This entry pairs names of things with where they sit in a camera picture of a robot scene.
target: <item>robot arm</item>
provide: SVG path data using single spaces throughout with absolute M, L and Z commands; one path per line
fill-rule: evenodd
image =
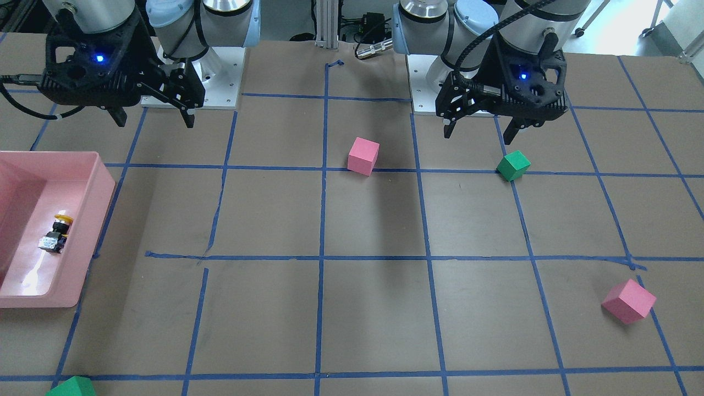
M 78 107 L 59 116 L 42 115 L 14 101 L 2 84 L 0 93 L 20 110 L 45 119 L 98 106 L 122 127 L 123 108 L 151 95 L 178 109 L 192 128 L 206 93 L 193 62 L 211 45 L 256 45 L 259 38 L 258 0 L 149 0 L 150 20 L 168 48 L 171 62 L 165 64 L 134 0 L 43 1 L 59 26 L 46 38 L 44 72 L 5 75 L 1 82 L 34 85 L 55 103 Z M 65 50 L 72 54 L 60 60 L 58 52 Z
M 569 109 L 567 63 L 560 50 L 589 0 L 507 0 L 501 18 L 481 0 L 401 0 L 394 11 L 394 49 L 440 55 L 446 77 L 436 99 L 449 138 L 477 111 L 512 116 L 504 132 L 540 127 Z M 463 72 L 476 71 L 472 77 Z

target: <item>gray floor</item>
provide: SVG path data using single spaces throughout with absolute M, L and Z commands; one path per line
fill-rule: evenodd
M 42 42 L 3 36 L 0 70 Z M 443 139 L 402 56 L 346 44 L 262 42 L 239 110 L 193 130 L 0 101 L 0 149 L 95 150 L 118 181 L 80 305 L 0 313 L 0 394 L 702 394 L 704 87 L 673 58 L 568 62 L 573 111 L 509 147 L 505 118 Z M 369 178 L 356 136 L 381 144 Z M 600 303 L 629 278 L 658 301 L 624 326 Z

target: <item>pink block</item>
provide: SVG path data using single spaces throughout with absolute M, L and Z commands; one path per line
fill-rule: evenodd
M 643 289 L 635 280 L 629 279 L 614 286 L 601 306 L 625 324 L 640 321 L 653 308 L 655 296 Z
M 358 137 L 347 157 L 347 169 L 369 176 L 372 174 L 378 155 L 379 143 Z
M 96 152 L 0 151 L 0 308 L 76 305 L 114 187 Z M 74 221 L 48 253 L 60 211 Z

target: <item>green block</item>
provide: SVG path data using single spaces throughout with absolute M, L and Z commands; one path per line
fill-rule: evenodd
M 85 377 L 71 377 L 48 391 L 46 396 L 96 396 L 90 380 Z
M 530 166 L 530 161 L 520 150 L 516 150 L 513 153 L 504 156 L 501 159 L 497 171 L 501 173 L 506 181 L 516 180 L 526 173 L 528 167 Z

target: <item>white mounting plate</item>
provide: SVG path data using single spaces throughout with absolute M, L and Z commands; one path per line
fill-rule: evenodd
M 435 98 L 438 94 L 430 87 L 425 79 L 425 75 L 433 64 L 436 55 L 408 55 L 406 57 L 408 66 L 408 82 L 410 83 L 410 95 L 413 98 L 414 114 L 435 115 Z M 494 115 L 486 111 L 478 111 L 471 117 L 493 117 Z
M 206 88 L 206 99 L 202 109 L 236 109 L 237 99 L 239 98 L 239 88 L 242 83 L 244 54 L 246 50 L 241 47 L 213 47 L 213 49 L 229 69 L 225 72 L 218 73 L 216 77 L 203 83 L 203 86 Z M 142 107 L 156 107 L 161 109 L 174 108 L 168 103 L 148 96 L 142 97 Z

